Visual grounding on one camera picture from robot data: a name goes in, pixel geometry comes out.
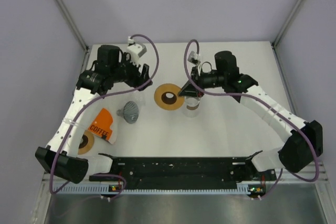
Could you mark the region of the wooden dripper ring stand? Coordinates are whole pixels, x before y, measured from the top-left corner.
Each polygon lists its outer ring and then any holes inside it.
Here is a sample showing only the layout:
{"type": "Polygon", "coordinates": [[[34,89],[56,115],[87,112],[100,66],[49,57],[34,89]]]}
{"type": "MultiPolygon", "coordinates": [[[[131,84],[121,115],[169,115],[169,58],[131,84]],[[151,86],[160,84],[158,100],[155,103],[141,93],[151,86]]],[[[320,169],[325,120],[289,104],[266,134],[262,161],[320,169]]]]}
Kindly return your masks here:
{"type": "Polygon", "coordinates": [[[179,96],[181,88],[172,83],[165,83],[156,88],[154,101],[156,105],[167,111],[174,111],[182,107],[184,98],[179,96]]]}

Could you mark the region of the orange coffee filter box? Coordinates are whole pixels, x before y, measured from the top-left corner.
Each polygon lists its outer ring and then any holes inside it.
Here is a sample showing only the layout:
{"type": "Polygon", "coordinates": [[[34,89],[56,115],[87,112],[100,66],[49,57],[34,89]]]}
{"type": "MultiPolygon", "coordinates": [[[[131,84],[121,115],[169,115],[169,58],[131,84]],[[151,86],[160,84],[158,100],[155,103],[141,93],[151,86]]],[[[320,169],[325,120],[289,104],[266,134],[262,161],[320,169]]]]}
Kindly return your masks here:
{"type": "Polygon", "coordinates": [[[118,117],[103,108],[88,127],[88,131],[113,145],[118,135],[118,117]]]}

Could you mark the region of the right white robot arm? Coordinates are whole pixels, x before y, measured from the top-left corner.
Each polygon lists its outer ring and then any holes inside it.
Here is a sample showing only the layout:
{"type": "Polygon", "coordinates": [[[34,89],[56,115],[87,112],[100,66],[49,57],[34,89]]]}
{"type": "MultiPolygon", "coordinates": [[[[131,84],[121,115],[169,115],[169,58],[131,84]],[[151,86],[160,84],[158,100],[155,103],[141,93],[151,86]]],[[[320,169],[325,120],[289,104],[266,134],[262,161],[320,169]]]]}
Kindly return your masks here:
{"type": "Polygon", "coordinates": [[[239,71],[236,57],[230,51],[220,51],[214,56],[215,66],[209,72],[203,70],[206,62],[201,61],[197,51],[188,52],[184,63],[193,67],[187,72],[188,81],[179,93],[183,97],[215,95],[212,88],[222,88],[218,96],[230,96],[239,104],[253,111],[266,122],[282,140],[283,145],[269,151],[257,151],[245,166],[245,174],[252,180],[258,179],[264,171],[284,168],[296,174],[310,163],[318,164],[323,153],[322,125],[313,120],[308,122],[272,99],[247,74],[239,71]]]}

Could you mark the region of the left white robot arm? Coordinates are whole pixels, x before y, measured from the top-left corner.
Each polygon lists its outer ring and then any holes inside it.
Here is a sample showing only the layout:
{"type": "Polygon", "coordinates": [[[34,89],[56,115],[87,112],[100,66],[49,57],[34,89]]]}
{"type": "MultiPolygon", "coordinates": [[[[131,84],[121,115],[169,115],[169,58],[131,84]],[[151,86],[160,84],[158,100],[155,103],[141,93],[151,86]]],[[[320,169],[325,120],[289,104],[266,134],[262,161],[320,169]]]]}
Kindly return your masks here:
{"type": "Polygon", "coordinates": [[[35,157],[45,172],[74,184],[86,176],[101,173],[114,180],[119,168],[108,154],[98,152],[88,157],[78,154],[82,136],[101,110],[101,101],[116,83],[125,83],[134,91],[152,84],[149,65],[139,64],[146,53],[144,44],[130,43],[125,51],[118,46],[101,45],[97,58],[78,78],[73,100],[57,132],[45,147],[38,147],[35,157]]]}

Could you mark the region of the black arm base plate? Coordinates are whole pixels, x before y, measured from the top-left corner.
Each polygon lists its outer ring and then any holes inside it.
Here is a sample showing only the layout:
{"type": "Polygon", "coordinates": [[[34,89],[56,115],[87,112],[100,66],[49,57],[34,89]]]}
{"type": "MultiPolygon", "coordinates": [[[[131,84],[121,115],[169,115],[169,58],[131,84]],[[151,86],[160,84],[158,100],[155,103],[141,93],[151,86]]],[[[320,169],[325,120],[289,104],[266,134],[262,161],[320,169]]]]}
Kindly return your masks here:
{"type": "Polygon", "coordinates": [[[248,157],[114,157],[106,175],[92,182],[125,179],[126,188],[159,190],[235,189],[246,181],[275,181],[274,170],[257,171],[248,157]]]}

